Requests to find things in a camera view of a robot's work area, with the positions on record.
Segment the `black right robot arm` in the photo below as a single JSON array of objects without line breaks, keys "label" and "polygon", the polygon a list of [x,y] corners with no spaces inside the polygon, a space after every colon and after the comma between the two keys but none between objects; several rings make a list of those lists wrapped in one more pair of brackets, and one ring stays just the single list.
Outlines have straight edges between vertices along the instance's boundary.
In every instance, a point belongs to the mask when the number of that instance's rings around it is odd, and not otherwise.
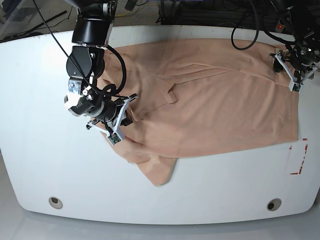
[{"label": "black right robot arm", "polygon": [[[120,96],[127,80],[127,69],[121,55],[108,41],[115,20],[116,0],[70,0],[77,9],[77,21],[72,35],[71,54],[67,57],[66,71],[69,75],[65,107],[75,116],[86,115],[93,123],[102,123],[108,130],[115,124],[128,126],[126,96]],[[98,88],[98,78],[105,69],[105,50],[119,60],[122,78],[119,85],[107,84]]]}]

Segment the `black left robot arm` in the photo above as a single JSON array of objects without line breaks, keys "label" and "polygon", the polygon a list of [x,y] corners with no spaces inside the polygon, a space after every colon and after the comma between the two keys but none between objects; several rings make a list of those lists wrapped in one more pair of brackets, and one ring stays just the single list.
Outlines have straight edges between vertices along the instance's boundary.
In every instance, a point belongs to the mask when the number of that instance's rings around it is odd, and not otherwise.
[{"label": "black left robot arm", "polygon": [[280,40],[288,51],[288,61],[299,72],[320,61],[320,25],[304,0],[272,0],[278,16],[291,31],[294,41]]}]

